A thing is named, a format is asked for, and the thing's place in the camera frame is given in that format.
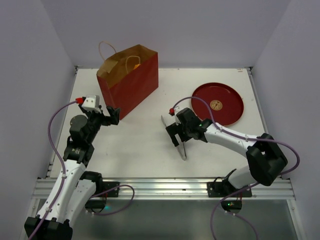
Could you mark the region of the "metal kitchen tongs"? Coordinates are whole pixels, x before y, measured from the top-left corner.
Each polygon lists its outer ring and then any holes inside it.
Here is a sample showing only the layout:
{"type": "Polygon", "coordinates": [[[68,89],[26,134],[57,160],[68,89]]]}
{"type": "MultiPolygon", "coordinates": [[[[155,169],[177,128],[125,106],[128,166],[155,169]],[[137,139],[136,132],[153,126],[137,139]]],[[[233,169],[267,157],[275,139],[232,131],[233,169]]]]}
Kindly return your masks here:
{"type": "Polygon", "coordinates": [[[187,160],[187,154],[186,154],[185,144],[182,141],[182,139],[180,138],[180,135],[179,135],[179,132],[178,132],[178,125],[176,125],[175,122],[170,124],[170,125],[168,125],[166,123],[165,118],[162,115],[160,116],[160,119],[161,119],[161,122],[164,125],[165,130],[168,133],[169,137],[170,137],[170,135],[175,135],[175,137],[177,138],[179,145],[177,147],[175,147],[175,146],[174,147],[176,148],[177,152],[179,153],[181,159],[183,161],[186,161],[187,160]]]}

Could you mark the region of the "red brown paper bag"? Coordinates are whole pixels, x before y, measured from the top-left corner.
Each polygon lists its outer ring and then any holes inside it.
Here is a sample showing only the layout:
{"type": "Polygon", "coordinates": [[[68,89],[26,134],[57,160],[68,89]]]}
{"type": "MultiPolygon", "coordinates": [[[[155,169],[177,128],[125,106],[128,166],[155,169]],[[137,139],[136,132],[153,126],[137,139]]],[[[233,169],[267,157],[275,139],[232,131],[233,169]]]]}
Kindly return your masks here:
{"type": "Polygon", "coordinates": [[[119,108],[122,120],[159,87],[158,52],[137,44],[108,58],[100,56],[96,77],[104,102],[119,108]]]}

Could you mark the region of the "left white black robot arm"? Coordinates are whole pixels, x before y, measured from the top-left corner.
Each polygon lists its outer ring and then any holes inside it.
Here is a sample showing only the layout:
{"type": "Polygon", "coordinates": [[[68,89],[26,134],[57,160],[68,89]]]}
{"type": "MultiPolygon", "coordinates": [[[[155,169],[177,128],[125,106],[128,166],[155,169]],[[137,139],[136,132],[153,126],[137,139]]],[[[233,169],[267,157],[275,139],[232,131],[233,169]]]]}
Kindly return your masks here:
{"type": "Polygon", "coordinates": [[[42,208],[28,217],[24,229],[30,240],[70,240],[73,225],[91,196],[103,193],[102,175],[87,171],[94,152],[93,141],[102,126],[117,125],[120,109],[107,106],[108,116],[100,106],[79,105],[83,114],[70,120],[69,137],[62,168],[42,208]]]}

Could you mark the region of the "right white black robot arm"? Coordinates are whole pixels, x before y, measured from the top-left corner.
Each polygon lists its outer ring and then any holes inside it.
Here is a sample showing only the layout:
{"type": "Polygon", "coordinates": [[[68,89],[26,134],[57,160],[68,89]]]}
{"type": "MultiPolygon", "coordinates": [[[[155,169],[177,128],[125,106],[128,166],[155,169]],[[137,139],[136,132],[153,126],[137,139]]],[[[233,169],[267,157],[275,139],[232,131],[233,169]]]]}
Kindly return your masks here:
{"type": "Polygon", "coordinates": [[[247,160],[247,166],[233,169],[210,188],[220,197],[235,196],[242,188],[254,183],[270,186],[288,164],[288,160],[271,135],[247,135],[218,124],[211,119],[201,120],[188,107],[171,108],[175,122],[166,131],[175,147],[190,139],[217,144],[232,150],[247,160]]]}

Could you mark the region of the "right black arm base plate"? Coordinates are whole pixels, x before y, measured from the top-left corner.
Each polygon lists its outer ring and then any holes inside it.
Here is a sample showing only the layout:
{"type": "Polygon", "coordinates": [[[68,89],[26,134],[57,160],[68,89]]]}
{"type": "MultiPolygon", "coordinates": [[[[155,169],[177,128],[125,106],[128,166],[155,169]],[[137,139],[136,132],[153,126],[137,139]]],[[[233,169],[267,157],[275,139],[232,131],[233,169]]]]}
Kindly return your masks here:
{"type": "MultiPolygon", "coordinates": [[[[206,183],[206,190],[207,196],[209,198],[224,198],[234,192],[238,191],[239,189],[234,188],[229,183],[222,183],[221,181],[209,181],[206,183]]],[[[250,198],[253,196],[251,189],[243,190],[240,193],[233,195],[232,197],[244,197],[250,198]]]]}

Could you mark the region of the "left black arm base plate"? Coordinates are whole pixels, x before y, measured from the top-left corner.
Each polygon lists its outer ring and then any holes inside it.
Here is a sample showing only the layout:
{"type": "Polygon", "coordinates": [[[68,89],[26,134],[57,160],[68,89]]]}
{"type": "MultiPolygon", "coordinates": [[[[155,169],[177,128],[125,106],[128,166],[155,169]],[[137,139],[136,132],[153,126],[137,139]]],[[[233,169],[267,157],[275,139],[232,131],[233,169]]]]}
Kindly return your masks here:
{"type": "Polygon", "coordinates": [[[103,181],[101,186],[96,190],[95,195],[108,191],[99,197],[117,198],[119,196],[119,185],[118,181],[103,181]]]}

